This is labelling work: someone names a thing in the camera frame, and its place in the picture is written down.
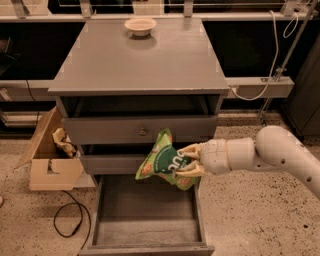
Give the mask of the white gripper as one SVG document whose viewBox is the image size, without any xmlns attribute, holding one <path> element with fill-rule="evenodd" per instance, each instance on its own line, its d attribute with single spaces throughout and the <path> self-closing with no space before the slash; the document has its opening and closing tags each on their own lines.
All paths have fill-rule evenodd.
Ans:
<svg viewBox="0 0 320 256">
<path fill-rule="evenodd" d="M 194 143 L 182 149 L 180 153 L 192 159 L 199 159 L 187 166 L 177 169 L 174 173 L 183 177 L 201 177 L 209 172 L 214 175 L 221 175 L 230 171 L 227 142 L 224 139 L 211 139 L 203 143 Z"/>
</svg>

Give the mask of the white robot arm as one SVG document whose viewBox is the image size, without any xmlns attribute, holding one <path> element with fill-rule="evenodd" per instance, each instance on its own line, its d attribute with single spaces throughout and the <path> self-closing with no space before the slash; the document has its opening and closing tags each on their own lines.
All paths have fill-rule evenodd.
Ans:
<svg viewBox="0 0 320 256">
<path fill-rule="evenodd" d="M 320 199 L 320 161 L 288 130 L 266 126 L 255 139 L 211 139 L 179 150 L 192 162 L 175 175 L 198 177 L 235 170 L 286 171 Z"/>
</svg>

